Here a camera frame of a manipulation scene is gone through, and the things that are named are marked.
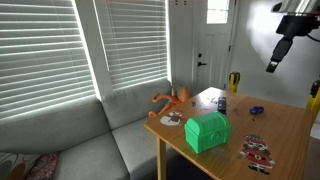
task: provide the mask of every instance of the pillow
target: pillow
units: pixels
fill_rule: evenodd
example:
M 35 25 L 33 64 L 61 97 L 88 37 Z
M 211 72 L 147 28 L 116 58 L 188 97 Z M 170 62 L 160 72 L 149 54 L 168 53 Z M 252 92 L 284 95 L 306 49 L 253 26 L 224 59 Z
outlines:
M 26 180 L 52 180 L 57 162 L 58 153 L 41 156 L 30 170 Z
M 24 179 L 40 155 L 0 153 L 0 179 Z

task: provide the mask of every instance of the wooden table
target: wooden table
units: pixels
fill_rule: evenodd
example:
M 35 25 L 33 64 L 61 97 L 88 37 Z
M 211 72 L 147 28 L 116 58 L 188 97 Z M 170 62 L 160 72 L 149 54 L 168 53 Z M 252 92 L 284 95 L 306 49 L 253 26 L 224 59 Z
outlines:
M 166 126 L 160 122 L 162 116 L 174 110 L 182 111 L 186 119 L 213 112 L 220 96 L 227 98 L 227 117 L 232 125 L 226 144 L 196 154 L 185 140 L 183 125 Z M 250 114 L 250 108 L 257 105 L 263 106 L 264 112 Z M 158 179 L 166 178 L 166 144 L 214 179 L 302 179 L 311 111 L 209 88 L 162 116 L 145 123 L 157 139 Z M 271 152 L 276 164 L 266 169 L 269 175 L 249 169 L 247 156 L 240 154 L 248 134 L 261 137 Z

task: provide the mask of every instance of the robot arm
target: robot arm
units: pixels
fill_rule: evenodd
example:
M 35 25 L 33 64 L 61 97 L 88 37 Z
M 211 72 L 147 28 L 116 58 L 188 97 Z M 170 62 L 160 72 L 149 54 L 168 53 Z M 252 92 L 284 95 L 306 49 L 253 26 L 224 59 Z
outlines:
M 283 38 L 273 51 L 267 72 L 273 73 L 290 50 L 295 36 L 306 36 L 320 26 L 320 0 L 283 0 L 272 8 L 272 12 L 287 13 L 277 29 Z

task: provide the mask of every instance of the green toy chest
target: green toy chest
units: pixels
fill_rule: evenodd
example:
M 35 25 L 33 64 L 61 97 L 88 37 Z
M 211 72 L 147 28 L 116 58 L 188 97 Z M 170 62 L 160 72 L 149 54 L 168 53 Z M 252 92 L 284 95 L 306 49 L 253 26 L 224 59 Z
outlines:
M 229 140 L 231 124 L 220 112 L 189 118 L 184 125 L 186 140 L 197 154 L 226 143 Z

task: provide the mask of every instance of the orange octopus toy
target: orange octopus toy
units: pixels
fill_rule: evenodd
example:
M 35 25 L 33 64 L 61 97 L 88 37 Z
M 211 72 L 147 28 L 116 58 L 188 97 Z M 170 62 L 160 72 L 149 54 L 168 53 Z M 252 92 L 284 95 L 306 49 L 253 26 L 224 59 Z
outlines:
M 177 88 L 177 96 L 176 96 L 176 93 L 175 93 L 175 90 L 173 87 L 171 88 L 171 96 L 161 95 L 158 97 L 158 94 L 156 94 L 152 97 L 152 102 L 157 103 L 162 99 L 167 99 L 168 102 L 166 103 L 166 105 L 162 108 L 162 110 L 158 114 L 156 114 L 153 111 L 150 111 L 149 117 L 155 118 L 155 117 L 157 117 L 157 115 L 162 114 L 163 112 L 172 108 L 173 106 L 176 106 L 178 104 L 185 102 L 189 98 L 190 98 L 190 92 L 188 91 L 187 87 L 182 86 L 182 85 L 178 86 L 178 88 Z

